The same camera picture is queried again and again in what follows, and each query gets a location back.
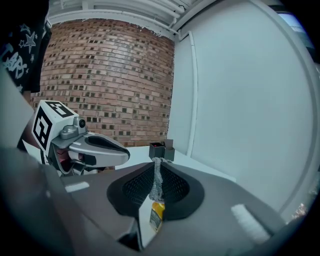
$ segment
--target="white table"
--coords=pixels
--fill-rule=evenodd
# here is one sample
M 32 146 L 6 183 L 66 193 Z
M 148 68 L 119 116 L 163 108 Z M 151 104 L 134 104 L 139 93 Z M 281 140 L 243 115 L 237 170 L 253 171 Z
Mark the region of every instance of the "white table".
M 116 170 L 121 171 L 121 169 L 125 167 L 135 166 L 141 163 L 152 162 L 152 160 L 149 157 L 149 146 L 127 147 L 127 149 L 130 152 L 129 161 L 122 165 L 116 166 L 115 167 Z M 200 163 L 192 159 L 191 157 L 188 157 L 180 153 L 179 151 L 175 151 L 173 163 L 177 165 L 189 167 L 201 172 L 205 172 L 208 174 L 223 177 L 233 182 L 236 182 L 236 179 L 234 177 L 231 177 L 221 171 L 218 171 L 209 166 L 206 166 L 205 164 Z M 146 247 L 149 244 L 149 242 L 153 239 L 153 237 L 156 235 L 156 232 L 152 229 L 149 223 L 152 203 L 153 201 L 149 199 L 149 196 L 147 196 L 139 209 L 139 222 L 140 222 L 140 231 L 141 231 L 141 239 L 142 239 L 143 247 Z
M 118 165 L 115 167 L 116 170 L 135 166 L 141 163 L 150 163 L 152 162 L 149 157 L 149 146 L 138 146 L 138 147 L 127 147 L 127 150 L 130 152 L 130 159 L 126 163 L 122 165 Z M 174 154 L 174 164 L 189 167 L 204 173 L 216 175 L 219 177 L 226 178 L 228 180 L 231 180 L 233 182 L 236 182 L 236 179 L 234 177 L 231 177 L 221 171 L 218 171 L 216 169 L 213 169 L 203 163 L 200 163 L 191 157 L 186 156 L 185 154 L 180 153 L 179 151 L 175 151 Z

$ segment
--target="white ceiling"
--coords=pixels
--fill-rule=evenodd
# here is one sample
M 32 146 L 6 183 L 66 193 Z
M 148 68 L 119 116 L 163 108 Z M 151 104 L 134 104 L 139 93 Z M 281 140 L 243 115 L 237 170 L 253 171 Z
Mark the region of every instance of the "white ceiling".
M 191 6 L 197 0 L 170 1 L 177 6 L 182 5 L 185 9 L 188 9 L 189 6 Z M 162 3 L 161 0 L 149 0 L 149 2 L 154 2 L 168 8 L 168 6 Z M 49 17 L 72 11 L 80 11 L 86 8 L 88 8 L 89 10 L 107 9 L 127 11 L 156 19 L 165 24 L 170 24 L 173 20 L 173 17 L 170 14 L 158 10 L 157 8 L 154 8 L 146 3 L 137 2 L 135 0 L 49 0 Z

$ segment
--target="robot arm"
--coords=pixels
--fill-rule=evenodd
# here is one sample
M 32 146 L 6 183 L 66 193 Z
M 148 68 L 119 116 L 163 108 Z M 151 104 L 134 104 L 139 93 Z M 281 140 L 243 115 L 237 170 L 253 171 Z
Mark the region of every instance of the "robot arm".
M 121 149 L 116 143 L 108 149 L 109 144 L 96 139 L 96 134 L 81 132 L 83 127 L 77 128 L 76 132 L 71 126 L 80 126 L 80 120 L 75 122 L 79 116 L 60 102 L 49 104 L 40 103 L 32 129 L 46 154 L 51 149 L 56 152 L 57 145 L 75 154 L 78 150 L 78 153 L 89 156 L 98 156 L 102 150 L 106 150 L 106 156 L 125 153 L 114 150 L 117 146 Z M 77 135 L 63 139 L 61 134 L 65 132 Z M 88 145 L 87 151 L 71 146 L 81 146 L 82 143 Z M 137 209 L 152 188 L 153 166 L 147 165 L 153 163 L 142 163 L 104 175 L 61 179 L 52 166 L 40 165 L 28 154 L 16 148 L 8 149 L 7 144 L 1 146 L 6 149 L 0 151 L 0 187 L 10 213 L 37 241 L 52 249 L 68 250 L 60 251 L 61 255 L 225 256 L 259 249 L 246 236 L 232 213 L 232 207 L 238 204 L 245 205 L 267 228 L 270 239 L 262 246 L 274 248 L 279 245 L 274 240 L 279 231 L 286 228 L 273 209 L 234 182 L 173 163 L 162 163 L 160 171 L 166 187 L 163 188 L 166 204 L 163 225 L 144 251 L 137 252 L 142 248 L 131 249 L 132 238 L 140 234 Z M 65 189 L 65 186 L 81 182 L 86 182 L 88 187 L 69 193 Z
M 52 165 L 64 174 L 70 170 L 63 170 L 57 150 L 68 150 L 78 174 L 86 168 L 122 165 L 130 158 L 117 141 L 88 132 L 85 120 L 59 101 L 41 100 L 35 116 L 32 134 Z

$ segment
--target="gray rope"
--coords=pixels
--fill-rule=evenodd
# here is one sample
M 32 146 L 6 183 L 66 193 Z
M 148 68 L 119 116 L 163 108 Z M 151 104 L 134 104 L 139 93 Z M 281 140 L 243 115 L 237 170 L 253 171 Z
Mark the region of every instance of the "gray rope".
M 149 193 L 149 198 L 152 201 L 163 204 L 165 201 L 164 201 L 163 192 L 162 192 L 163 179 L 161 177 L 160 167 L 161 167 L 161 162 L 168 163 L 168 161 L 162 157 L 161 158 L 154 157 L 152 158 L 152 161 L 154 162 L 154 179 L 153 179 L 152 189 Z

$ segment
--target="white wall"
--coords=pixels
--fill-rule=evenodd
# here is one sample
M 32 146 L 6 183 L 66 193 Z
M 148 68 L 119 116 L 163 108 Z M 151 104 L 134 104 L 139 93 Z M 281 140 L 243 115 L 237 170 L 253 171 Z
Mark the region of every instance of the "white wall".
M 198 69 L 191 157 L 234 176 L 287 219 L 319 167 L 319 78 L 291 28 L 259 5 L 225 0 L 182 29 L 192 31 Z M 192 88 L 185 41 L 175 45 L 168 132 L 184 151 L 189 136 L 179 124 L 190 122 L 192 105 L 191 95 L 183 99 Z M 188 114 L 178 115 L 182 105 Z
M 174 49 L 174 76 L 167 138 L 174 138 L 174 147 L 186 155 L 190 134 L 193 100 L 193 70 L 188 38 Z

